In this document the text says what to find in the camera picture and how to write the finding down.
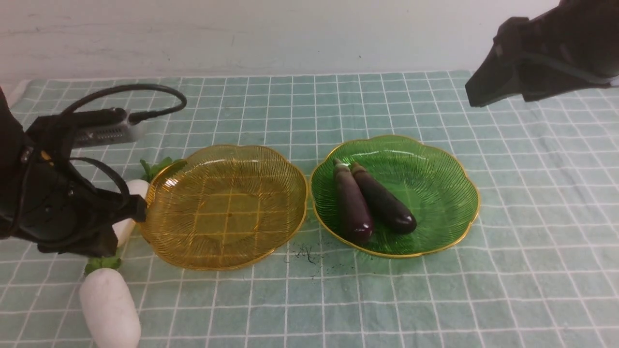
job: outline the purple eggplant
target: purple eggplant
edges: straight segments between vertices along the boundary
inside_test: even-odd
[[[337,205],[344,233],[356,244],[367,243],[374,232],[368,205],[348,166],[338,159],[334,159],[333,164]]]
[[[370,211],[392,232],[406,235],[417,228],[417,220],[409,208],[374,179],[359,163],[352,164],[352,175]]]

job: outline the green glass plate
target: green glass plate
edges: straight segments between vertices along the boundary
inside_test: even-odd
[[[340,227],[333,180],[333,158],[358,162],[417,219],[409,235],[391,233],[377,219],[368,243],[347,240]],[[477,218],[479,191],[451,154],[403,136],[380,136],[336,147],[311,176],[314,211],[320,223],[342,242],[387,258],[413,258],[445,250],[461,241]]]

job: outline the black cable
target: black cable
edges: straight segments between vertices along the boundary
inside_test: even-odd
[[[129,122],[131,124],[137,124],[149,118],[167,115],[169,113],[180,111],[187,105],[187,98],[181,92],[171,87],[167,87],[164,85],[156,85],[156,84],[130,84],[130,85],[114,86],[114,87],[102,89],[92,94],[89,94],[79,99],[78,101],[72,103],[71,105],[69,105],[57,117],[54,117],[52,120],[50,120],[50,122],[48,123],[48,126],[41,133],[39,141],[34,145],[30,153],[30,156],[28,157],[26,161],[26,164],[22,167],[22,173],[21,173],[22,180],[21,180],[19,192],[17,195],[18,197],[17,205],[15,206],[15,213],[13,215],[13,221],[11,222],[11,226],[9,227],[9,230],[8,230],[9,235],[13,235],[14,232],[19,228],[19,222],[22,218],[23,209],[24,209],[26,190],[28,186],[28,178],[30,176],[30,171],[32,170],[32,166],[34,165],[34,163],[37,161],[39,154],[43,150],[44,145],[50,141],[52,130],[56,127],[56,125],[64,121],[65,118],[73,114],[75,111],[77,111],[77,109],[83,107],[84,105],[96,99],[107,97],[109,95],[113,95],[117,93],[130,92],[132,90],[153,90],[156,92],[164,92],[167,94],[172,94],[178,99],[180,99],[181,103],[171,108],[164,109],[164,110],[141,111],[141,112],[129,115]]]

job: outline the white radish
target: white radish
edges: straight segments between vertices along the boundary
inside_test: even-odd
[[[129,287],[119,272],[100,268],[79,289],[82,313],[99,348],[136,348],[142,328]]]
[[[127,182],[127,187],[129,188],[129,193],[139,194],[142,198],[146,198],[146,194],[149,190],[149,184],[144,180],[131,180]],[[112,225],[114,233],[118,238],[119,247],[127,242],[135,226],[136,222],[133,221],[133,219],[124,219]]]

